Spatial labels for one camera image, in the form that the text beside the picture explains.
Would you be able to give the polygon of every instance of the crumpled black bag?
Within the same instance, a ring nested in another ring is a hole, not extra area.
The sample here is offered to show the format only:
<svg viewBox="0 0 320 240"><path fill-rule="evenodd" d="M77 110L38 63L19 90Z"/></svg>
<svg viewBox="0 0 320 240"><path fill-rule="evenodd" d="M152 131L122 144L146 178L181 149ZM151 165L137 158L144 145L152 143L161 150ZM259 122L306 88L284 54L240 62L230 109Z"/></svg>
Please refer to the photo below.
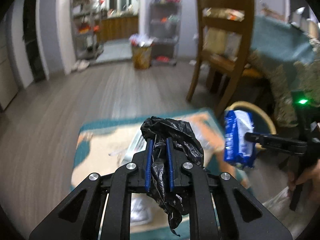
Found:
<svg viewBox="0 0 320 240"><path fill-rule="evenodd" d="M189 213L189 203L186 193L176 195L169 190L166 139L171 137L173 147L184 152L190 162L201 167L204 163L203 149L190 123L185 121L153 116L144 121L141 131L145 140L155 140L151 165L152 180L148 196L168 214L170 229L176 234L174 229L181 223L182 215Z"/></svg>

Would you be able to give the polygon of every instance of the carpet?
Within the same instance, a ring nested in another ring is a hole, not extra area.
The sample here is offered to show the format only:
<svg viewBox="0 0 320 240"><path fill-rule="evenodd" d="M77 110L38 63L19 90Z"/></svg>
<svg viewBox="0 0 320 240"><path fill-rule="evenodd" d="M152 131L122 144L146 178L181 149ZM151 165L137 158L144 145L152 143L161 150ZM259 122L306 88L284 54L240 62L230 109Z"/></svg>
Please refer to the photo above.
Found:
<svg viewBox="0 0 320 240"><path fill-rule="evenodd" d="M71 189L74 189L90 173L100 175L113 173L125 163L128 156L144 149L140 126L150 116L122 120L98 120L87 123L80 129ZM159 115L190 122L196 138L204 149L204 166L215 175L229 172L245 188L249 188L246 174L223 161L224 133L210 109ZM153 220L144 225L130 228L130 239L135 240L176 240L189 238L189 217L183 218L176 232L171 233L167 215L157 205L152 207Z"/></svg>

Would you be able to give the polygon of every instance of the metal bolt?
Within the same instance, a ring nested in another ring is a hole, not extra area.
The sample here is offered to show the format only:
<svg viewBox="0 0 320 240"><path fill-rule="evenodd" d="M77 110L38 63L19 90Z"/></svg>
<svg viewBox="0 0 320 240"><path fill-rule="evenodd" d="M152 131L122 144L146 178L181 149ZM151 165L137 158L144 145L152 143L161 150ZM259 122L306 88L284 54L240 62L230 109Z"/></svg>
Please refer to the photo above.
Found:
<svg viewBox="0 0 320 240"><path fill-rule="evenodd" d="M135 163L128 163L127 164L127 169L129 170L133 170L137 167L137 165Z"/></svg>
<svg viewBox="0 0 320 240"><path fill-rule="evenodd" d="M231 178L231 176L229 173L224 172L221 174L221 178L224 180L229 180Z"/></svg>
<svg viewBox="0 0 320 240"><path fill-rule="evenodd" d="M193 164L192 163L184 163L183 164L183 167L185 168L185 169L191 169L192 167L193 167Z"/></svg>
<svg viewBox="0 0 320 240"><path fill-rule="evenodd" d="M99 178L99 175L97 173L92 173L89 175L89 180L96 180Z"/></svg>

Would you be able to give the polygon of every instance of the blue package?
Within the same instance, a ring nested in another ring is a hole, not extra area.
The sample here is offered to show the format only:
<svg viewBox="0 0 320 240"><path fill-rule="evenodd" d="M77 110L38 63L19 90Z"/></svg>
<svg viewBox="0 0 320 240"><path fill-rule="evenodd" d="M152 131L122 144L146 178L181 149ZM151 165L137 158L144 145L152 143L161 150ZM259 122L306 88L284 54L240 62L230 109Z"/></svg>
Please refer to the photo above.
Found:
<svg viewBox="0 0 320 240"><path fill-rule="evenodd" d="M253 168L256 159L255 143L244 139L246 132L253 132L251 113L230 110L225 115L226 145L224 161L238 168Z"/></svg>

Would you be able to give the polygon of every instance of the gray wood floor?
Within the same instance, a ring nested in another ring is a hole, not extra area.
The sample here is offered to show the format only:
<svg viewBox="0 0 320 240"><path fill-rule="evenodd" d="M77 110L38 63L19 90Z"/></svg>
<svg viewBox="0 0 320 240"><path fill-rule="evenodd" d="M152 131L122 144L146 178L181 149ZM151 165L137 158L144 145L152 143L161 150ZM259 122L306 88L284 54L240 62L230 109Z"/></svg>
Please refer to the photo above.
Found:
<svg viewBox="0 0 320 240"><path fill-rule="evenodd" d="M130 118L212 107L201 77L185 101L193 67L135 71L131 63L88 68L33 84L0 116L0 203L26 238L69 193L79 129L100 118Z"/></svg>

